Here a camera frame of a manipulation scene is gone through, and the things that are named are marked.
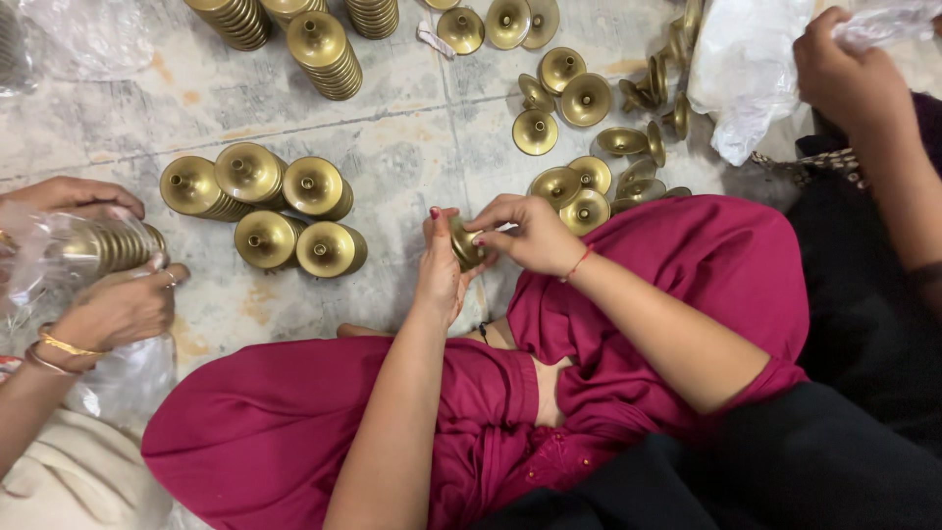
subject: woman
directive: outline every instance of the woman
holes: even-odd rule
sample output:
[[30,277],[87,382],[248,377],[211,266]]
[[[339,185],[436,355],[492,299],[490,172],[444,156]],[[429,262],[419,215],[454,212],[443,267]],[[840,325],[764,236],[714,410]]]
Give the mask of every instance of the woman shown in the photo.
[[647,433],[706,443],[726,410],[804,380],[800,257],[770,208],[658,201],[579,240],[546,201],[497,197],[467,228],[518,224],[477,244],[528,271],[490,345],[446,339],[482,269],[459,272],[455,214],[425,221],[394,338],[251,346],[184,379],[144,435],[157,480],[227,530],[461,527]]
[[[143,204],[121,186],[64,176],[0,195],[7,201],[86,217],[121,206],[144,217]],[[81,291],[45,330],[50,339],[34,343],[22,360],[4,357],[6,369],[16,368],[0,383],[4,528],[147,530],[165,522],[170,499],[147,472],[137,445],[59,406],[112,348],[167,331],[170,288],[188,276],[179,263],[107,276]]]

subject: forearm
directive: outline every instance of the forearm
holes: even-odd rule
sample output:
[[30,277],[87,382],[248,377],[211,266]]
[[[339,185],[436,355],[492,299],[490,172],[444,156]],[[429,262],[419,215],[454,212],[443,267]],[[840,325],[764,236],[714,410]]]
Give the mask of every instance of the forearm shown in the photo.
[[[38,354],[43,356],[44,346]],[[42,426],[62,403],[76,377],[48,372],[28,362],[0,385],[0,477],[36,439]]]
[[748,340],[599,255],[579,265],[571,283],[700,413],[728,403],[769,362]]
[[425,528],[443,318],[413,306],[396,335],[337,478],[325,529]]

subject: white cloth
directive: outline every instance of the white cloth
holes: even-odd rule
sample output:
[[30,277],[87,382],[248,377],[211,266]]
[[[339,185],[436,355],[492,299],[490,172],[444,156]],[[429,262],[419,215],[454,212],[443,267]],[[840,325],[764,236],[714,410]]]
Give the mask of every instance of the white cloth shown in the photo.
[[133,441],[64,409],[0,490],[0,530],[155,530],[170,510]]

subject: magenta dress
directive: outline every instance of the magenta dress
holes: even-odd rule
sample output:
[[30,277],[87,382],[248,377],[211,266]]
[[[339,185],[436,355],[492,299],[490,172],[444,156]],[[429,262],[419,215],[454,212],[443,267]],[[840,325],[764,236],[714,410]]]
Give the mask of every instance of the magenta dress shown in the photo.
[[[808,328],[802,265],[778,212],[721,196],[669,199],[616,215],[584,240],[771,355],[726,409],[804,380],[793,364]],[[531,489],[567,489],[647,433],[710,443],[723,412],[694,413],[570,285],[523,273],[507,317],[521,352],[446,344],[429,529],[461,528]],[[213,361],[154,415],[144,459],[214,528],[317,529],[391,341],[259,344]],[[545,364],[574,358],[557,387],[561,428],[533,426],[528,353]]]

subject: clear plastic wrap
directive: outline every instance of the clear plastic wrap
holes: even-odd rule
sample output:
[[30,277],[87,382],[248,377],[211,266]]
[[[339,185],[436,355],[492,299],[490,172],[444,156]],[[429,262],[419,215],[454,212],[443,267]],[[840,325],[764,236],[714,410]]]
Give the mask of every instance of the clear plastic wrap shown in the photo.
[[[43,323],[54,321],[79,290],[105,273],[149,259],[166,263],[153,229],[123,208],[111,213],[113,218],[92,220],[0,202],[0,285],[7,319],[0,356],[21,356]],[[82,375],[66,405],[114,426],[140,425],[170,392],[173,356],[169,334],[115,348]]]
[[792,44],[804,33],[812,0],[713,0],[690,67],[688,97],[715,113],[710,145],[740,166],[772,122],[799,104]]
[[26,47],[26,30],[9,0],[0,0],[0,97],[36,89],[33,58]]
[[834,28],[834,38],[848,51],[862,53],[896,41],[933,37],[933,19],[942,15],[940,0],[872,0],[851,20]]
[[139,0],[20,0],[20,11],[42,30],[31,46],[55,77],[125,79],[154,59]]

